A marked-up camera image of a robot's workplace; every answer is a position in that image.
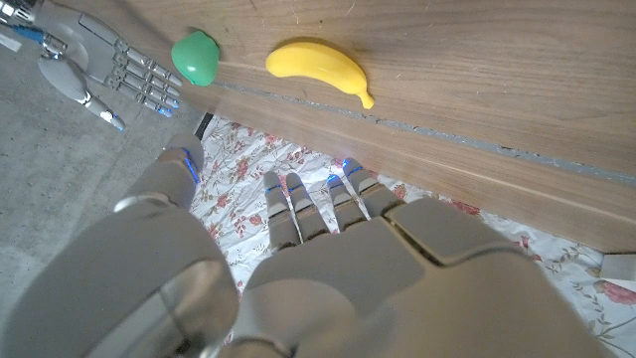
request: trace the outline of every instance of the wooden table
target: wooden table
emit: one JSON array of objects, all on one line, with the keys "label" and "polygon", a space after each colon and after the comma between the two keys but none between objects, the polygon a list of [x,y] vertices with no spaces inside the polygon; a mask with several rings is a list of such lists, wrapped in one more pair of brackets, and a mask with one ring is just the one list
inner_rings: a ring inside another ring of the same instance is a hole
[{"label": "wooden table", "polygon": [[[605,252],[636,251],[634,1],[62,3],[165,66],[195,29],[214,37],[215,85],[183,90],[202,109]],[[266,56],[294,39],[331,43],[360,64],[373,109],[271,76]],[[563,162],[601,175],[554,165]]]}]

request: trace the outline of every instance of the floral fabric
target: floral fabric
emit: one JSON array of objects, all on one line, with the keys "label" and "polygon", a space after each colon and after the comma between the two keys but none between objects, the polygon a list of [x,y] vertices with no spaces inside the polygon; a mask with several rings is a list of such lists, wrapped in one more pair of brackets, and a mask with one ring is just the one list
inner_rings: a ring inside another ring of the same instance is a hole
[{"label": "floral fabric", "polygon": [[[192,212],[224,252],[238,292],[242,292],[256,266],[269,257],[262,187],[266,171],[277,172],[283,186],[286,174],[298,173],[330,230],[338,231],[325,179],[330,174],[343,176],[342,158],[218,117],[210,122],[203,144],[206,161]],[[537,263],[599,341],[618,357],[635,358],[636,292],[598,278],[601,253],[385,175],[372,175],[407,202],[432,196],[479,216]],[[349,183],[343,182],[353,193]]]}]

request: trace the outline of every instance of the gray floor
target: gray floor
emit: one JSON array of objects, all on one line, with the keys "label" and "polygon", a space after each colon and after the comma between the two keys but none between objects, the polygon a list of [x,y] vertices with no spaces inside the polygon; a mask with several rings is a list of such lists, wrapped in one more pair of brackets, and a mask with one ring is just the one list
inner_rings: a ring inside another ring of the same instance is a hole
[{"label": "gray floor", "polygon": [[0,46],[0,322],[43,265],[203,117],[184,104],[165,118],[92,86],[126,122],[119,132],[53,89],[39,53],[35,44],[17,54]]}]

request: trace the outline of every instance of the toy banana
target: toy banana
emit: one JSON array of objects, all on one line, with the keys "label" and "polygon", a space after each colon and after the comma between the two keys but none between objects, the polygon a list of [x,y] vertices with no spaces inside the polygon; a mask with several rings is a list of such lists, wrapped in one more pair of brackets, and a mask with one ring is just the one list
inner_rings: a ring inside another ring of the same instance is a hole
[{"label": "toy banana", "polygon": [[367,93],[367,78],[350,58],[330,47],[299,42],[285,45],[267,57],[265,67],[274,76],[285,78],[303,76],[326,82],[362,100],[362,107],[374,106]]}]

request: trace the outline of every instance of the robotic arm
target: robotic arm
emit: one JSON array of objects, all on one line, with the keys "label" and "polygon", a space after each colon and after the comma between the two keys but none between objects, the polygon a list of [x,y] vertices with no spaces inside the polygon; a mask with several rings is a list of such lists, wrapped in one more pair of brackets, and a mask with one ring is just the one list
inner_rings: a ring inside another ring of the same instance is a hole
[{"label": "robotic arm", "polygon": [[167,117],[179,107],[176,87],[182,81],[85,13],[49,0],[0,0],[0,24],[40,43],[38,66],[45,78],[119,130],[124,122],[92,95],[85,78]]},{"label": "robotic arm", "polygon": [[30,285],[7,357],[610,357],[536,265],[475,218],[409,204],[348,159],[330,234],[300,177],[264,176],[274,255],[239,298],[188,213],[203,149],[179,135]]}]

